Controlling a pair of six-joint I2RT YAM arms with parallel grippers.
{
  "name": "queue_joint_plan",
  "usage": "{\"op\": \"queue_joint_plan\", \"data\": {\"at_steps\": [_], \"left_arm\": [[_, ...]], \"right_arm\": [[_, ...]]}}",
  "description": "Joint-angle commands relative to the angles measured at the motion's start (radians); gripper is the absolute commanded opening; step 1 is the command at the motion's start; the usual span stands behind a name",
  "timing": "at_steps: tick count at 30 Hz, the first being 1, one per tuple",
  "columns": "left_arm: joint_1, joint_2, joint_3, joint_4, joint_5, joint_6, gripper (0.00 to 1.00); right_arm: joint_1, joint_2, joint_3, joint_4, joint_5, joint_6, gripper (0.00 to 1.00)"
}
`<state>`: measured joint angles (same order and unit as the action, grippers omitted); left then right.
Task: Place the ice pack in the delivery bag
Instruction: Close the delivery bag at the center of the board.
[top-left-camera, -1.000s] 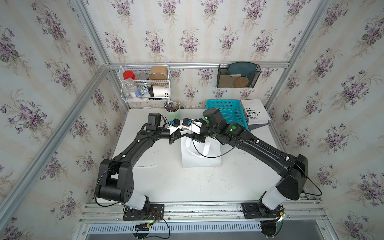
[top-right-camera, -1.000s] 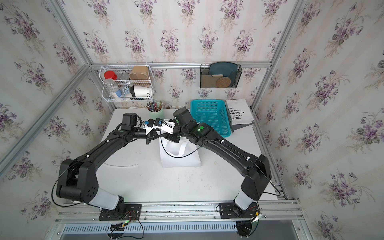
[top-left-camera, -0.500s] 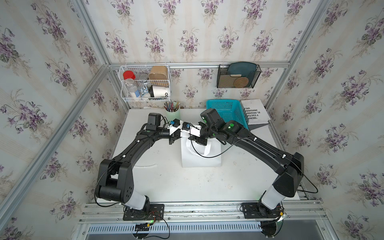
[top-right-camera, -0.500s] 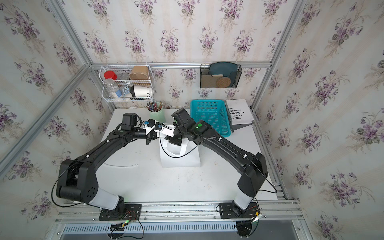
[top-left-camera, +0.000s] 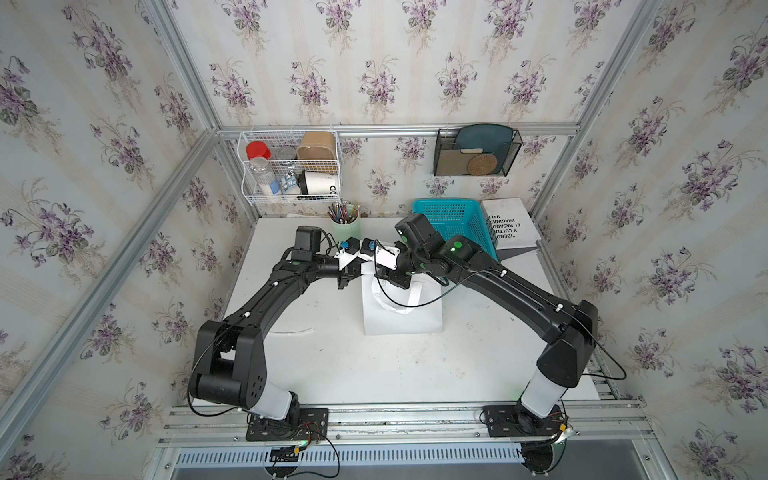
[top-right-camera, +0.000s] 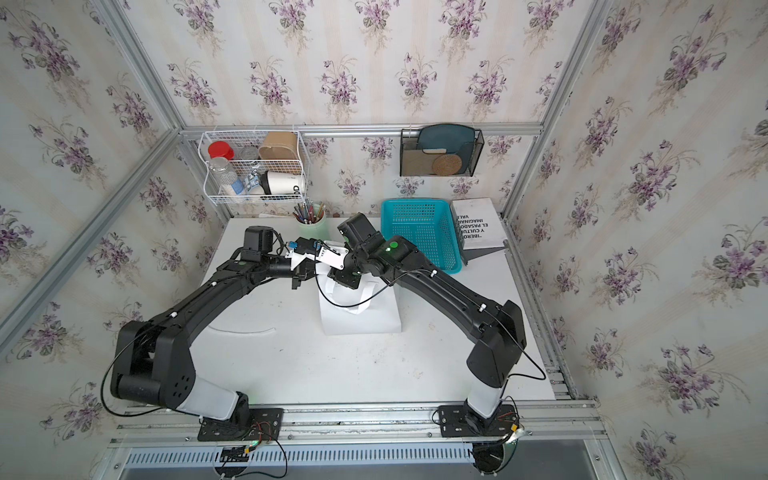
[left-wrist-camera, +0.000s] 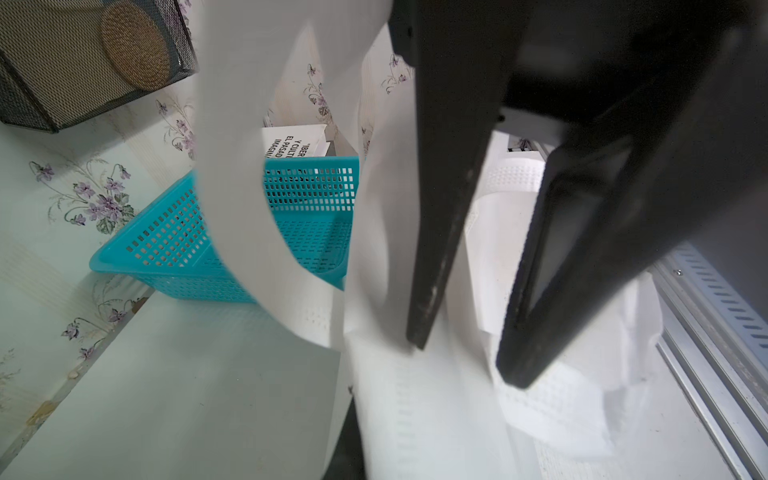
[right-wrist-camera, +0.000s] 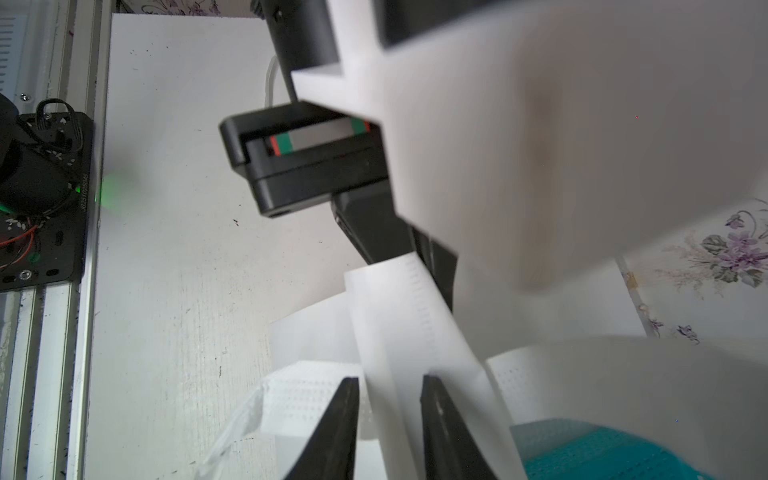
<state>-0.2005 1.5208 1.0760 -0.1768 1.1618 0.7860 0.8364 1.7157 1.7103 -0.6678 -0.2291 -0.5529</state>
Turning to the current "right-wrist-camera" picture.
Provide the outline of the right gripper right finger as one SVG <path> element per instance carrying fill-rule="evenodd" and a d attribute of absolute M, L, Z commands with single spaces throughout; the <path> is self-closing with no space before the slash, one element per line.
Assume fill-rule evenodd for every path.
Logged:
<path fill-rule="evenodd" d="M 427 479 L 496 479 L 438 377 L 423 377 L 420 404 Z"/>

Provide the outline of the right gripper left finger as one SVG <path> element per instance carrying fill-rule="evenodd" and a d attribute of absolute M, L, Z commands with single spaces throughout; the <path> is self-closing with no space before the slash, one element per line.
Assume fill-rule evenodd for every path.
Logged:
<path fill-rule="evenodd" d="M 354 478 L 360 388 L 345 377 L 285 480 Z"/>

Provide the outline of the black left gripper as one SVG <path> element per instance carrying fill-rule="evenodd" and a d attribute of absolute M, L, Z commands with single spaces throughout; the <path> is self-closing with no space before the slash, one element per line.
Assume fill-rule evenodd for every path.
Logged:
<path fill-rule="evenodd" d="M 232 170 L 247 181 L 262 216 L 277 218 L 331 199 L 337 225 L 367 264 L 414 248 L 453 310 L 457 256 L 416 228 L 412 244 L 385 180 L 376 125 L 301 101 L 230 116 L 219 131 Z"/>

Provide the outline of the white insulated delivery bag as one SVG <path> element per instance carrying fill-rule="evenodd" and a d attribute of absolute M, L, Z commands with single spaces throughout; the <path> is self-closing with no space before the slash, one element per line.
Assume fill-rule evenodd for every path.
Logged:
<path fill-rule="evenodd" d="M 291 363 L 260 380 L 197 468 L 217 479 L 259 432 L 306 438 L 345 378 L 360 383 L 362 477 L 426 475 L 423 379 L 446 387 L 500 479 L 520 478 L 515 425 L 571 420 L 658 444 L 715 479 L 767 475 L 767 346 L 592 337 L 475 356 L 413 254 L 349 271 L 344 293 L 283 320 Z"/>

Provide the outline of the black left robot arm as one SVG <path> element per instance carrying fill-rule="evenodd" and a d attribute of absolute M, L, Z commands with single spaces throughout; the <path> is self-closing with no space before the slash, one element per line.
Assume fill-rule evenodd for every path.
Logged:
<path fill-rule="evenodd" d="M 339 59 L 326 3 L 254 1 L 251 8 L 268 26 L 290 101 L 230 116 L 219 130 L 260 214 L 278 218 L 327 203 L 367 263 L 414 252 L 451 305 L 457 258 L 396 215 L 379 127 L 298 98 L 293 72 Z"/>

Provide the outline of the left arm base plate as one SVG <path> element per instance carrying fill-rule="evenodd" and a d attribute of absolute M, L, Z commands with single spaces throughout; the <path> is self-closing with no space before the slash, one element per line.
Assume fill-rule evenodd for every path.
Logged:
<path fill-rule="evenodd" d="M 22 114 L 1 99 L 1 289 L 79 279 L 94 122 L 61 99 Z"/>

